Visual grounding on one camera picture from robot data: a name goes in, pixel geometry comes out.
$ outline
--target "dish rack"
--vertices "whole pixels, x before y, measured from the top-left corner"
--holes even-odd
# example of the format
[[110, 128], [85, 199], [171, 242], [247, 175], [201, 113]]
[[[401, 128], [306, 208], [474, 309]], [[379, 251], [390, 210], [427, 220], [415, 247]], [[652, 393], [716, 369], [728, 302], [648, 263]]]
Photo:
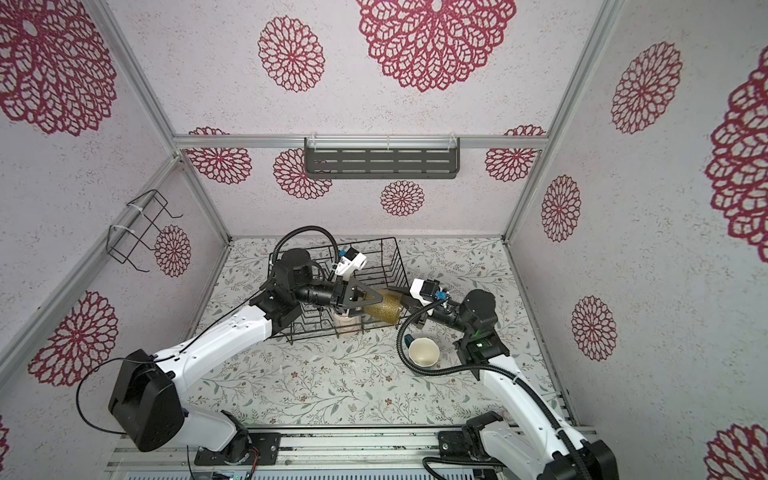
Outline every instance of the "dish rack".
[[[348, 250], [350, 247], [354, 247], [357, 251], [368, 257], [366, 267], [354, 273], [354, 277], [360, 282], [374, 290], [393, 286], [407, 287], [410, 285], [395, 237], [339, 243], [340, 250]], [[333, 268], [333, 246], [322, 245], [320, 247], [303, 248], [310, 253], [312, 260], [320, 264], [324, 269], [323, 273], [327, 276], [328, 272]], [[268, 277], [272, 274], [272, 263], [273, 258], [272, 254], [270, 254]], [[348, 323], [339, 327], [334, 324], [327, 307], [302, 304], [301, 311], [299, 319], [273, 338], [284, 337], [289, 343], [293, 343], [295, 340], [331, 335], [340, 336], [344, 333], [364, 333], [366, 330], [392, 326], [391, 323], [381, 322], [363, 314], [359, 322]], [[402, 308], [400, 319], [403, 318], [404, 311], [405, 308]], [[400, 320], [398, 319], [395, 327], [399, 325], [399, 322]]]

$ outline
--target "black wire rack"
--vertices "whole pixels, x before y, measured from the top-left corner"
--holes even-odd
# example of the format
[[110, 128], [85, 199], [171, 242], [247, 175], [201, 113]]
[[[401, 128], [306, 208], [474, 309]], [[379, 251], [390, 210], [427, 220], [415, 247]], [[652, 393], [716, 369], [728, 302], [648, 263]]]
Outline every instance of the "black wire rack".
[[[368, 257], [366, 267], [354, 273], [357, 280], [374, 290], [394, 286], [408, 287], [406, 267], [402, 262], [395, 237], [339, 243], [341, 250], [348, 250], [350, 247], [355, 247], [357, 251]], [[312, 260], [321, 266], [327, 276], [333, 268], [333, 246], [322, 245], [320, 247], [308, 247], [305, 250], [310, 253]], [[272, 254], [270, 254], [270, 270], [267, 277], [272, 274], [272, 260]], [[334, 324], [327, 307], [302, 304], [301, 310], [301, 317], [293, 322], [289, 328], [275, 335], [275, 338], [284, 337], [288, 342], [293, 343], [295, 340], [331, 335], [340, 336], [344, 333], [364, 333], [366, 330], [392, 326], [391, 323], [381, 322], [366, 314], [358, 317], [358, 322], [337, 326]], [[400, 319], [403, 317], [404, 310], [403, 308], [400, 311]]]
[[[140, 207], [138, 204], [139, 204], [139, 203], [141, 203], [141, 202], [142, 202], [142, 200], [146, 199], [146, 198], [147, 198], [147, 195], [151, 195], [151, 197], [150, 197], [150, 198], [147, 200], [147, 203], [144, 205], [144, 207]], [[154, 216], [152, 216], [152, 217], [149, 217], [149, 216], [147, 215], [147, 208], [150, 208], [150, 205], [152, 204], [152, 201], [153, 201], [153, 200], [154, 200], [154, 201], [155, 201], [155, 202], [156, 202], [158, 205], [160, 205], [160, 209], [157, 211], [157, 213], [156, 213]], [[139, 268], [138, 266], [136, 266], [136, 264], [135, 264], [135, 263], [133, 263], [133, 261], [132, 261], [132, 260], [131, 260], [131, 258], [130, 258], [130, 257], [131, 257], [131, 254], [134, 252], [134, 250], [136, 250], [136, 247], [138, 247], [138, 246], [139, 246], [139, 244], [141, 244], [141, 245], [144, 245], [144, 247], [145, 247], [147, 250], [149, 250], [149, 251], [153, 251], [153, 252], [154, 252], [154, 251], [156, 250], [156, 249], [154, 249], [153, 247], [150, 247], [149, 245], [147, 245], [147, 244], [144, 242], [144, 236], [145, 236], [145, 235], [147, 234], [147, 232], [148, 232], [149, 230], [151, 230], [152, 228], [154, 228], [155, 230], [157, 230], [157, 232], [158, 232], [158, 233], [160, 233], [160, 232], [162, 231], [162, 230], [161, 230], [161, 229], [160, 229], [160, 228], [159, 228], [159, 227], [156, 225], [155, 221], [158, 219], [158, 217], [159, 217], [159, 216], [160, 216], [160, 215], [161, 215], [163, 212], [165, 212], [166, 214], [168, 214], [168, 216], [169, 216], [170, 218], [181, 218], [181, 217], [183, 217], [184, 215], [183, 215], [183, 214], [181, 214], [181, 215], [172, 215], [172, 214], [170, 213], [170, 211], [168, 211], [168, 209], [166, 208], [166, 207], [168, 206], [168, 200], [166, 200], [166, 198], [165, 198], [165, 197], [163, 197], [163, 194], [161, 194], [159, 191], [157, 191], [157, 190], [154, 190], [154, 189], [153, 189], [153, 190], [147, 190], [146, 192], [142, 193], [141, 195], [139, 195], [138, 197], [134, 198], [133, 200], [131, 200], [130, 202], [128, 202], [128, 203], [127, 203], [127, 204], [125, 204], [125, 205], [126, 205], [127, 207], [134, 207], [134, 208], [136, 208], [137, 210], [139, 210], [139, 212], [141, 213], [141, 217], [144, 217], [144, 218], [146, 218], [146, 219], [149, 221], [149, 224], [147, 225], [147, 228], [145, 228], [145, 229], [144, 229], [144, 231], [143, 231], [143, 232], [141, 232], [141, 235], [137, 235], [137, 234], [136, 234], [136, 231], [131, 229], [131, 227], [133, 226], [133, 224], [134, 224], [134, 223], [136, 222], [136, 220], [138, 220], [140, 217], [136, 217], [136, 218], [134, 218], [134, 220], [133, 220], [133, 221], [131, 221], [131, 223], [130, 223], [130, 224], [128, 224], [128, 225], [110, 225], [110, 226], [109, 226], [109, 230], [107, 230], [107, 246], [106, 246], [106, 249], [107, 249], [107, 253], [109, 254], [109, 256], [110, 256], [110, 257], [114, 258], [114, 259], [115, 259], [115, 260], [117, 260], [119, 263], [126, 263], [126, 262], [128, 262], [128, 263], [130, 263], [130, 264], [131, 264], [131, 266], [132, 266], [133, 268], [135, 268], [136, 270], [138, 270], [138, 271], [140, 271], [140, 272], [144, 272], [144, 273], [146, 273], [146, 272], [149, 272], [149, 270], [142, 270], [141, 268]], [[133, 246], [132, 246], [132, 247], [131, 247], [131, 249], [128, 251], [128, 253], [123, 253], [123, 252], [121, 252], [120, 250], [118, 250], [118, 243], [120, 243], [120, 239], [122, 238], [122, 236], [123, 236], [125, 233], [128, 233], [129, 235], [131, 235], [133, 238], [135, 238], [135, 239], [136, 239], [136, 242], [133, 244]], [[113, 235], [115, 235], [115, 234], [119, 234], [119, 237], [118, 237], [118, 239], [117, 239], [117, 240], [114, 242], [114, 245], [113, 245], [113, 244], [112, 244], [112, 236], [113, 236]]]

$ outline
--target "table surface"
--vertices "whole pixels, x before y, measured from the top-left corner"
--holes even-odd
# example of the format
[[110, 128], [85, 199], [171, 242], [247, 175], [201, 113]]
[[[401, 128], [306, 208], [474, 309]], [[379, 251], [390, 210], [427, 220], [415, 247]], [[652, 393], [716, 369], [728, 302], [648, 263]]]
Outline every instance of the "table surface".
[[[399, 238], [409, 280], [438, 278], [461, 299], [474, 288], [496, 296], [499, 336], [518, 366], [556, 411], [560, 406], [498, 238]], [[197, 327], [245, 300], [266, 278], [275, 239], [239, 239], [219, 276]], [[297, 238], [285, 248], [323, 245], [325, 239]], [[458, 364], [456, 331], [429, 322], [414, 337], [440, 347], [441, 367]], [[268, 339], [231, 357], [187, 391], [186, 402], [233, 413], [246, 425], [429, 425], [460, 424], [495, 410], [469, 372], [414, 376], [401, 364], [393, 327], [296, 341]]]

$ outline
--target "red flower pattern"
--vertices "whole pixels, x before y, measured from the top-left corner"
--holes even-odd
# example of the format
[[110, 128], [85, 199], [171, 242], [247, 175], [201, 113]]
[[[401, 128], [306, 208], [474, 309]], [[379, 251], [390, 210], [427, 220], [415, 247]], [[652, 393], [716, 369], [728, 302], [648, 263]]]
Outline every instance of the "red flower pattern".
[[731, 92], [728, 107], [710, 136], [710, 205], [728, 219], [728, 234], [757, 247], [768, 263], [768, 47], [749, 79]]
[[[218, 128], [200, 127], [190, 135], [228, 135]], [[250, 156], [245, 148], [189, 148], [187, 155], [197, 171], [220, 184], [238, 184], [250, 175]]]
[[0, 415], [0, 472], [2, 472], [2, 461], [5, 460], [5, 454], [11, 447], [8, 445], [8, 429], [2, 424], [2, 415]]
[[571, 331], [578, 348], [589, 358], [605, 360], [616, 348], [614, 315], [602, 300], [586, 296], [574, 307]]
[[323, 47], [300, 20], [275, 17], [259, 38], [259, 58], [266, 73], [288, 91], [307, 91], [325, 71]]
[[611, 107], [616, 128], [633, 134], [653, 124], [674, 98], [682, 68], [674, 44], [662, 41], [640, 53], [616, 85]]
[[413, 182], [398, 180], [384, 187], [381, 202], [387, 213], [407, 217], [424, 204], [424, 190]]
[[180, 276], [190, 266], [190, 239], [176, 225], [166, 226], [154, 242], [154, 259], [168, 276]]
[[0, 103], [13, 121], [78, 136], [111, 115], [117, 72], [77, 0], [4, 0]]
[[576, 182], [568, 175], [555, 178], [541, 202], [541, 224], [553, 242], [567, 239], [581, 215], [581, 198]]
[[[504, 135], [546, 135], [541, 127], [520, 125]], [[528, 176], [538, 151], [534, 148], [492, 148], [485, 154], [485, 169], [491, 177], [505, 182]]]
[[731, 425], [707, 442], [707, 480], [768, 478], [768, 432], [760, 425]]
[[312, 180], [304, 170], [304, 150], [293, 148], [275, 159], [273, 174], [280, 188], [296, 198], [309, 200], [322, 197], [328, 193], [333, 182], [331, 180]]
[[445, 90], [488, 62], [515, 16], [513, 0], [357, 0], [360, 33], [402, 87]]
[[85, 292], [58, 324], [27, 370], [40, 383], [73, 386], [109, 358], [118, 336], [118, 318], [99, 292]]

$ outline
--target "floral tablecloth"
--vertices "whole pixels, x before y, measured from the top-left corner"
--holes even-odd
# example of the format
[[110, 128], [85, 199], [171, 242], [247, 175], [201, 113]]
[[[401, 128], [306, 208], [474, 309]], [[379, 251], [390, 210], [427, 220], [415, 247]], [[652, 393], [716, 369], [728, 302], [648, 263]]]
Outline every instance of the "floral tablecloth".
[[[266, 278], [274, 239], [233, 242], [203, 319], [201, 331], [245, 300]], [[325, 244], [295, 239], [286, 247]], [[534, 387], [556, 410], [552, 388], [515, 279], [498, 238], [400, 238], [409, 280], [437, 278], [457, 299], [474, 288], [496, 296], [497, 330]], [[455, 331], [429, 322], [413, 336], [440, 346], [439, 366], [458, 364]], [[187, 402], [232, 412], [247, 425], [459, 424], [488, 410], [506, 416], [469, 372], [414, 376], [395, 349], [394, 328], [347, 333], [289, 344], [269, 339], [228, 359], [188, 391]]]

